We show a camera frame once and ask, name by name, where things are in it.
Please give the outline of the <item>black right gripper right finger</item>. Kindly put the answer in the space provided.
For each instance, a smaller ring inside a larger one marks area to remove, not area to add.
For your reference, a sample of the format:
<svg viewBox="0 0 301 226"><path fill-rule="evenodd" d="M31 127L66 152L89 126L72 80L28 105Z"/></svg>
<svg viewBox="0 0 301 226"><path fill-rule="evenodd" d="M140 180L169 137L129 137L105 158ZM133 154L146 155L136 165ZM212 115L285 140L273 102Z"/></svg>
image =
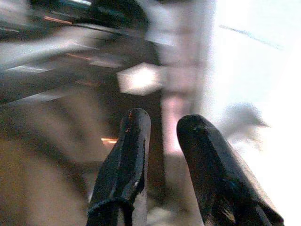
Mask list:
<svg viewBox="0 0 301 226"><path fill-rule="evenodd" d="M186 115L177 123L177 137L204 225L284 225L248 165L210 121Z"/></svg>

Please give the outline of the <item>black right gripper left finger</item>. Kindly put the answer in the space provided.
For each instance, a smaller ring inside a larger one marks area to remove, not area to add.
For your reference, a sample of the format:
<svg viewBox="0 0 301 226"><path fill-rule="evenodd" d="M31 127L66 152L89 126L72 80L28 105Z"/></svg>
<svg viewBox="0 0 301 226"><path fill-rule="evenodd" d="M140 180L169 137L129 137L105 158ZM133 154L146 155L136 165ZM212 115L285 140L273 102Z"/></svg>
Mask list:
<svg viewBox="0 0 301 226"><path fill-rule="evenodd" d="M151 120L142 108L123 117L119 138L101 164L87 211L88 226L144 226Z"/></svg>

